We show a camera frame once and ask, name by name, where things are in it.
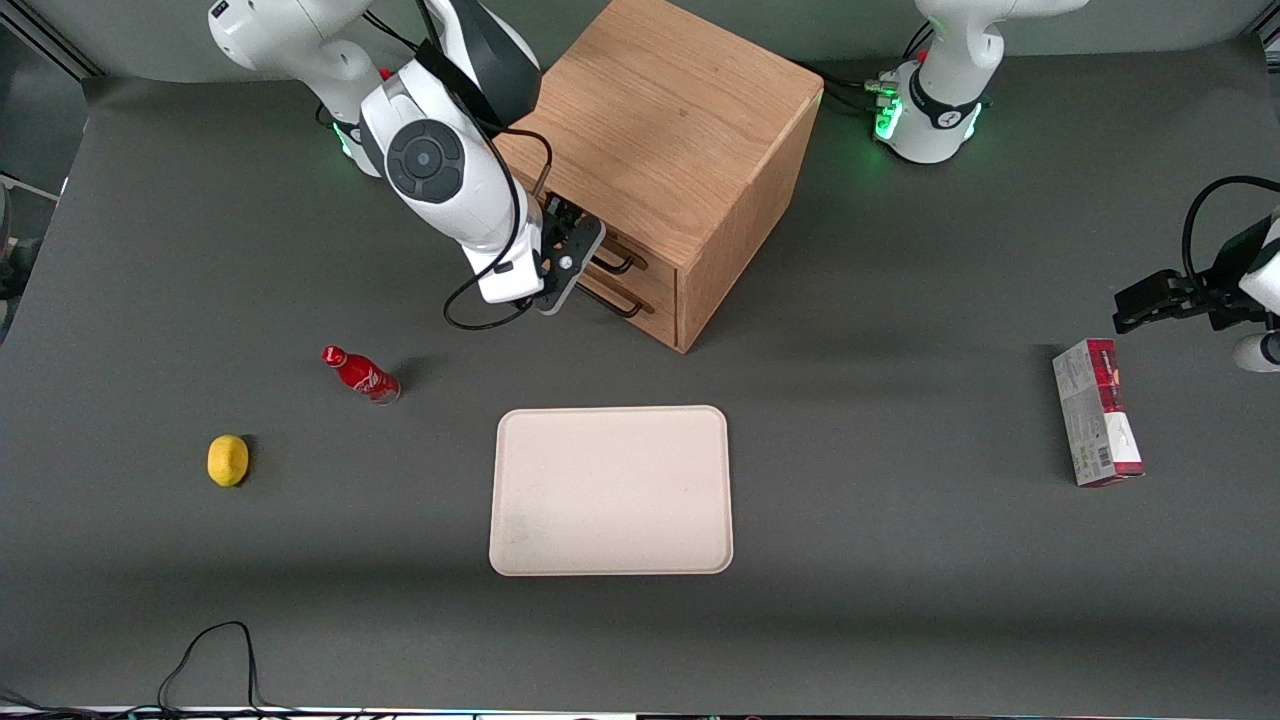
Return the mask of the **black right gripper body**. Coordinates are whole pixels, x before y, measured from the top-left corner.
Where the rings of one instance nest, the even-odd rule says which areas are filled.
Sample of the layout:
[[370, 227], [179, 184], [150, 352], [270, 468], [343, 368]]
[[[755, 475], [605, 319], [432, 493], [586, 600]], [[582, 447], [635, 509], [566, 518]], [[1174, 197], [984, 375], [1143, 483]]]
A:
[[579, 205], [547, 195], [543, 204], [541, 255], [550, 263], [585, 263], [593, 255], [593, 217]]

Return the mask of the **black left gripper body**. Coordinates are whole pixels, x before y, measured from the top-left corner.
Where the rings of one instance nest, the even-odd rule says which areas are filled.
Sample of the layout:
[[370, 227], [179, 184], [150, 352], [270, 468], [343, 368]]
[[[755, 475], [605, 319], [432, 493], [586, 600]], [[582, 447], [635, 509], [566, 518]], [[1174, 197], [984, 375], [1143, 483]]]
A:
[[1215, 331], [1239, 323], [1277, 329], [1277, 219], [1265, 218], [1230, 237], [1204, 272], [1194, 268], [1193, 227], [1185, 227], [1185, 273]]

